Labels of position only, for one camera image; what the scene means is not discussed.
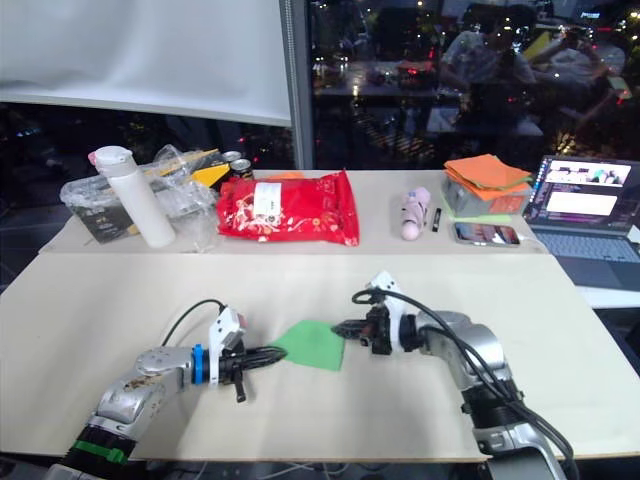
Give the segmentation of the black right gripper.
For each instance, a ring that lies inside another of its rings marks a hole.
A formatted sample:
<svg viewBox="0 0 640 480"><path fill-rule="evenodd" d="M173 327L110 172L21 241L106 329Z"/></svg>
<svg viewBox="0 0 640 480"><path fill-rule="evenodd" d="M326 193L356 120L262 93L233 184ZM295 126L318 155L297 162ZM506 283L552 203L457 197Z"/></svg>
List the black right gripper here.
<svg viewBox="0 0 640 480"><path fill-rule="evenodd" d="M374 355L392 353L390 313L386 306L374 306L364 320L345 320L332 326L331 331L369 348Z"/></svg>

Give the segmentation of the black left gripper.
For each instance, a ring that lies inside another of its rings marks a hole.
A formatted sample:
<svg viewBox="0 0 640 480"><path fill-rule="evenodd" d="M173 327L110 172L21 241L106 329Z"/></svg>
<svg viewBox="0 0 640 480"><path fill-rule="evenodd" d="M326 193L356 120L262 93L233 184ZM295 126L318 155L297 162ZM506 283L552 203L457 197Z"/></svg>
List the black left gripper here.
<svg viewBox="0 0 640 480"><path fill-rule="evenodd" d="M232 385L236 402L246 401L244 388L244 369L259 369L273 365L287 356L286 349L278 346L260 346L246 350L243 343L237 343L232 349L224 349L219 358L220 385Z"/></svg>

